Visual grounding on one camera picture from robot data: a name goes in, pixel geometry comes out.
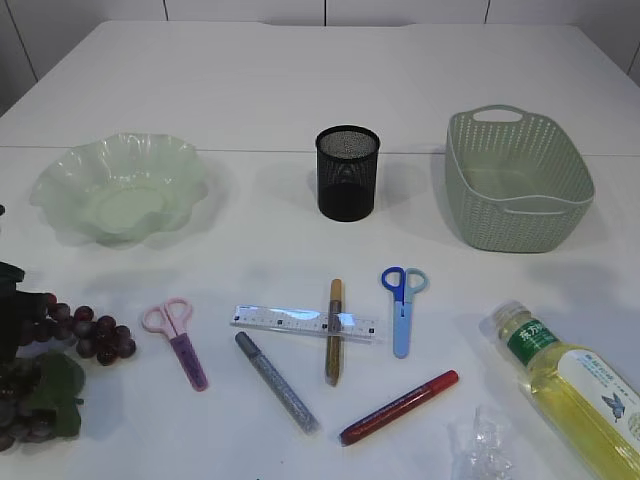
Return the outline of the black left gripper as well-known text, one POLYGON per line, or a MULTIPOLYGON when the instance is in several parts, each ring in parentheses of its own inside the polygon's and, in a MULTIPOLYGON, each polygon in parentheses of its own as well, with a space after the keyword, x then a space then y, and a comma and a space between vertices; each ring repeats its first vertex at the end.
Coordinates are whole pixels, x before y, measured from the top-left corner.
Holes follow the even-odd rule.
POLYGON ((25 272, 17 266, 1 263, 1 360, 12 361, 17 353, 28 321, 41 322, 46 318, 44 293, 29 293, 17 289, 25 272))

